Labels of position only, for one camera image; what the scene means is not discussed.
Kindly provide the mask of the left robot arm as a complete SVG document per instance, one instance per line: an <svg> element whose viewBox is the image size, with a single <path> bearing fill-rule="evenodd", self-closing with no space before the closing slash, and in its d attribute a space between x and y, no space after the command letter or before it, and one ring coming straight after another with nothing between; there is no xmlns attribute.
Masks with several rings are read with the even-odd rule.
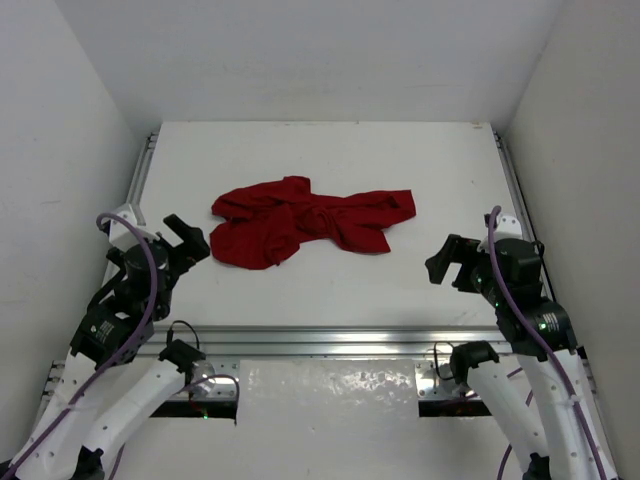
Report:
<svg viewBox="0 0 640 480"><path fill-rule="evenodd" d="M153 336L155 322L168 317L180 277L209 254L201 229L175 214L163 222L178 244L144 231L124 211L99 215L96 223L111 244L106 257L116 272L91 298L51 399L22 449L2 463L2 478L104 479L141 424L189 387L194 367L206 356L173 340L141 381L107 411L101 409Z"/></svg>

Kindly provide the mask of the red t-shirt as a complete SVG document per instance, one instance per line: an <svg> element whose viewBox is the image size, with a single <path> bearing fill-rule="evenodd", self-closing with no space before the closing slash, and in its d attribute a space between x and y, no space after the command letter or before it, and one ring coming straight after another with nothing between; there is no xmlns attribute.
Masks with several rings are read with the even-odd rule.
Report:
<svg viewBox="0 0 640 480"><path fill-rule="evenodd" d="M224 220L210 234L217 261L249 270L279 265L303 243L330 240L358 254L391 251L385 230L416 216L409 190L346 197L312 192L307 177L287 176L229 191L211 206Z"/></svg>

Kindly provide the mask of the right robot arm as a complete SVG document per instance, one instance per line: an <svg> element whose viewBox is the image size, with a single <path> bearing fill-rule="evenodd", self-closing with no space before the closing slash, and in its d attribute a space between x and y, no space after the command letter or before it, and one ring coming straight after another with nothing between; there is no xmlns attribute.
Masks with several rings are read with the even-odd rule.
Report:
<svg viewBox="0 0 640 480"><path fill-rule="evenodd" d="M433 284L451 264L453 287L481 295L493 308L500 333L530 385L537 408L519 396L487 341L452 349L437 364L442 386L478 395L508 439L525 479L615 479L585 402L583 363L566 310L542 293L539 242L505 238L491 246L448 236L425 266Z"/></svg>

